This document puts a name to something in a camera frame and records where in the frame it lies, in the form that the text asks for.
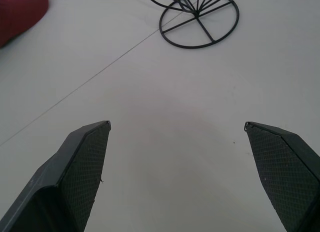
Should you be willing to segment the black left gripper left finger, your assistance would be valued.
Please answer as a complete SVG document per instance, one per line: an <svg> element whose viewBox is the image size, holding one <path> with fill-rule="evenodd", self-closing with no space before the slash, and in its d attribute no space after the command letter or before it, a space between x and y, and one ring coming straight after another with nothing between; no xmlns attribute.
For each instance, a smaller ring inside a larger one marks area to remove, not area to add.
<svg viewBox="0 0 320 232"><path fill-rule="evenodd" d="M33 174L0 221L2 232L83 232L105 161L108 120L71 132Z"/></svg>

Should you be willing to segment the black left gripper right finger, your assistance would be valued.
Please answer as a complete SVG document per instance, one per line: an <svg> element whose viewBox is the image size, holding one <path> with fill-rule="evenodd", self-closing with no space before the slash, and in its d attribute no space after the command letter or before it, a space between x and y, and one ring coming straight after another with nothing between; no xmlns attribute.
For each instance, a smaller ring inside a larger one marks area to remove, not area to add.
<svg viewBox="0 0 320 232"><path fill-rule="evenodd" d="M297 134L248 121L260 182L288 232L320 230L320 157Z"/></svg>

